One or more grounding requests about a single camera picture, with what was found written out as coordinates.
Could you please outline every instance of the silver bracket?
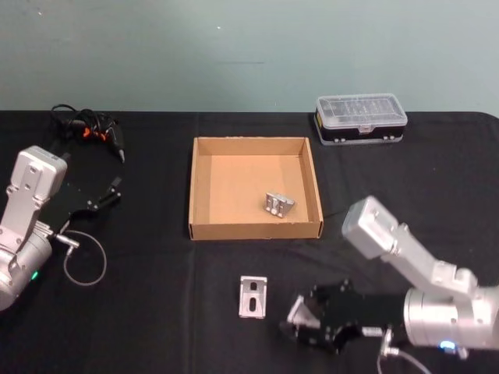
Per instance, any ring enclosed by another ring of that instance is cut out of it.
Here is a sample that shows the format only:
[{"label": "silver bracket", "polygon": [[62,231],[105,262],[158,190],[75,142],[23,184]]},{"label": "silver bracket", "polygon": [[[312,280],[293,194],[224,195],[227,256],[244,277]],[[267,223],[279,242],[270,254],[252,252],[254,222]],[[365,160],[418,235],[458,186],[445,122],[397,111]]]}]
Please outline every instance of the silver bracket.
[{"label": "silver bracket", "polygon": [[398,348],[393,348],[391,346],[391,340],[393,339],[393,331],[391,327],[388,327],[386,332],[384,333],[383,339],[381,340],[381,348],[380,348],[380,356],[388,357],[388,356],[396,356],[398,355]]},{"label": "silver bracket", "polygon": [[298,296],[295,304],[291,307],[286,321],[294,326],[307,326],[311,329],[320,329],[320,320],[305,305],[305,298],[302,295]]},{"label": "silver bracket", "polygon": [[265,210],[280,218],[283,218],[295,205],[295,200],[275,192],[267,192],[265,201]]},{"label": "silver bracket", "polygon": [[241,276],[239,317],[265,318],[267,278]]}]

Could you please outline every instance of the metal bracket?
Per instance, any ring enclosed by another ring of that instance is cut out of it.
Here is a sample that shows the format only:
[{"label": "metal bracket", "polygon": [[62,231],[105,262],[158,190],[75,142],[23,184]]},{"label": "metal bracket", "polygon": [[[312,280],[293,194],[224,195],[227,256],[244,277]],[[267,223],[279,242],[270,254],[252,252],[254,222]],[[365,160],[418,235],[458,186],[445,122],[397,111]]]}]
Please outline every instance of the metal bracket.
[{"label": "metal bracket", "polygon": [[307,326],[311,329],[320,329],[320,320],[305,305],[305,298],[302,295],[298,296],[295,304],[291,307],[286,321],[294,326]]},{"label": "metal bracket", "polygon": [[118,190],[119,184],[121,182],[122,179],[120,177],[116,177],[109,186],[106,194],[102,196],[97,202],[92,202],[91,200],[87,201],[87,209],[97,212],[119,200],[122,197],[122,194]]},{"label": "metal bracket", "polygon": [[295,205],[295,200],[275,192],[267,192],[265,201],[265,210],[280,218],[283,218]]},{"label": "metal bracket", "polygon": [[398,348],[393,348],[391,346],[391,341],[393,339],[393,331],[391,327],[388,327],[384,333],[383,339],[381,340],[380,356],[383,358],[398,355]]},{"label": "metal bracket", "polygon": [[267,278],[241,276],[239,317],[265,318]]}]

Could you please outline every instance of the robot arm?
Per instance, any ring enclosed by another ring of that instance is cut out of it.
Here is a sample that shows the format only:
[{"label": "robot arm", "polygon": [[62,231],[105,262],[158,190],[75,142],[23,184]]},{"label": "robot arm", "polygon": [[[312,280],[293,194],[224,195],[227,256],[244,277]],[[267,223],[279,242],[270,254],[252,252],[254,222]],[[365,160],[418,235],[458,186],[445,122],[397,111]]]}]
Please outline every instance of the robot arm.
[{"label": "robot arm", "polygon": [[0,245],[16,253],[30,237],[40,209],[59,190],[66,162],[39,146],[19,152],[7,187],[9,201],[0,223]]},{"label": "robot arm", "polygon": [[354,204],[342,227],[343,236],[367,259],[380,257],[421,292],[471,300],[478,287],[468,269],[436,260],[409,232],[407,224],[398,224],[375,198]]},{"label": "robot arm", "polygon": [[80,245],[37,220],[40,209],[59,190],[66,169],[63,159],[38,146],[21,151],[17,157],[0,223],[0,310],[16,300],[51,255],[50,239],[70,248]]},{"label": "robot arm", "polygon": [[470,270],[435,259],[373,197],[352,205],[342,234],[367,259],[390,263],[414,288],[401,297],[360,295],[348,280],[316,286],[288,315],[296,340],[341,353],[352,339],[391,339],[393,332],[397,340],[461,358],[470,348],[499,350],[498,287],[479,287]]}]

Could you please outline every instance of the black table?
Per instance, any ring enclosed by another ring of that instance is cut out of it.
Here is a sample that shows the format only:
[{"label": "black table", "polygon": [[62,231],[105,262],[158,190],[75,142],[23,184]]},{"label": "black table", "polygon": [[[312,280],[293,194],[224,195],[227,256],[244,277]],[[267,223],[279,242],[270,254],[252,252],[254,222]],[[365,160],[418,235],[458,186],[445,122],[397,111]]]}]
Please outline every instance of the black table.
[{"label": "black table", "polygon": [[[499,120],[480,113],[409,113],[405,138],[384,146],[321,146],[308,114],[115,113],[126,164],[102,145],[72,146],[66,180],[98,193],[123,177],[122,202],[84,228],[108,253],[94,288],[69,283],[63,247],[18,302],[0,314],[0,372],[368,373],[379,342],[358,340],[340,358],[297,347],[278,331],[298,292],[350,277],[368,293],[409,284],[341,237],[344,212],[375,195],[436,256],[499,281]],[[0,185],[16,154],[40,143],[46,112],[0,112]],[[195,136],[308,136],[325,219],[319,240],[191,242],[189,173]],[[2,194],[2,204],[6,196]],[[70,270],[91,279],[98,252]],[[267,318],[238,317],[239,277],[268,277]],[[466,362],[409,350],[433,372],[495,372],[499,353]],[[399,360],[385,372],[417,372]]]}]

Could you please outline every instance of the open cardboard box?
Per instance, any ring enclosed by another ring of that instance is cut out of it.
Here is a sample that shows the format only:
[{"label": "open cardboard box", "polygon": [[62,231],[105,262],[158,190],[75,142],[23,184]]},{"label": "open cardboard box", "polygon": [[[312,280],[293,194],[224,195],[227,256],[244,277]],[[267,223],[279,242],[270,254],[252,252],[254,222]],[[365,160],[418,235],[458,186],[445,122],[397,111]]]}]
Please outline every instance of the open cardboard box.
[{"label": "open cardboard box", "polygon": [[[266,192],[295,206],[273,216]],[[319,238],[323,222],[308,138],[194,139],[191,239]]]}]

